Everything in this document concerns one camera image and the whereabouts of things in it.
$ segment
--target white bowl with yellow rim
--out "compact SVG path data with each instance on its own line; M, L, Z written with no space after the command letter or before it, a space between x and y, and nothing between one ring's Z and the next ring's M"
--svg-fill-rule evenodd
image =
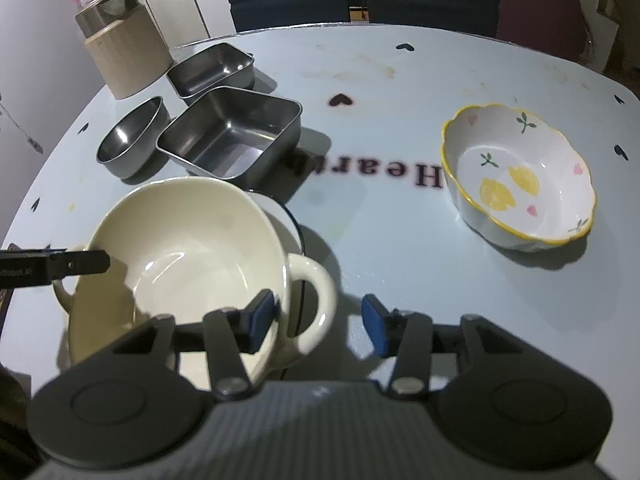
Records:
M440 155L460 215L496 246L539 251L591 229L596 195L587 164L531 112L462 108L442 127Z

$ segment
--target round steel bowl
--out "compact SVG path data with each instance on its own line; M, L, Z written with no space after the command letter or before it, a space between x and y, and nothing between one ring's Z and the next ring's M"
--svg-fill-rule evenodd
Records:
M160 96L130 112L100 143L96 160L118 178L135 175L156 149L158 136L169 124Z

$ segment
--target white table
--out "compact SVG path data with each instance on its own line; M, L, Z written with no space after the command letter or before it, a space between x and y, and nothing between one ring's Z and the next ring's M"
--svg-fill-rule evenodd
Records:
M306 227L307 253L337 281L339 313L328 340L289 377L385 380L392 363L372 356L358 315L368 292L389 308L420 310L434 322L457 323L461 314L475 312L606 391L614 423L600 463L621 480L638 480L640 103L633 94L571 62L428 28L294 27L226 41L254 54L256 89L276 86L274 94L302 103L301 146L328 151L325 171L304 180L287 205ZM396 49L403 43L414 51ZM328 106L339 93L353 105ZM164 77L123 101L102 89L40 171L4 247L69 247L89 239L108 209L134 188L96 163L98 143L157 94L172 117L186 108ZM586 248L501 253L466 227L446 189L433 187L426 175L440 163L442 123L463 105L486 102L537 113L587 160L598 207ZM85 123L89 127L78 134ZM616 144L628 161L614 152ZM347 159L340 157L351 159L346 172L340 170ZM402 166L387 171L390 162L402 162L406 173L393 176ZM152 179L185 173L169 162ZM291 184L289 177L281 182ZM29 374L38 389L58 373L65 323L50 288L16 291L0 360Z

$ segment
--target pot handle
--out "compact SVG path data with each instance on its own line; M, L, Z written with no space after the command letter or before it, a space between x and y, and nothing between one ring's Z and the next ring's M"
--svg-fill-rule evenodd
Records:
M288 254L291 281L305 280L318 294L318 312L311 325L295 337L286 337L276 351L271 368L287 368L309 355L325 338L334 322L337 295L334 280L315 260L300 254Z
M74 245L70 250L84 251L84 245ZM71 314L71 307L74 304L74 295L69 294L66 291L65 286L62 285L62 280L52 280L51 285L53 286L53 293L56 295L56 299L60 306L65 309L67 314Z

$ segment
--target square steel container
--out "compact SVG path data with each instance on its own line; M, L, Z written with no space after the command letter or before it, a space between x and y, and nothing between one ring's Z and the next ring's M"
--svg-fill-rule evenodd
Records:
M218 43L178 63L167 73L188 105L217 86L254 87L254 58L231 44Z
M299 102L222 86L187 108L157 147L193 174L254 187L300 140Z

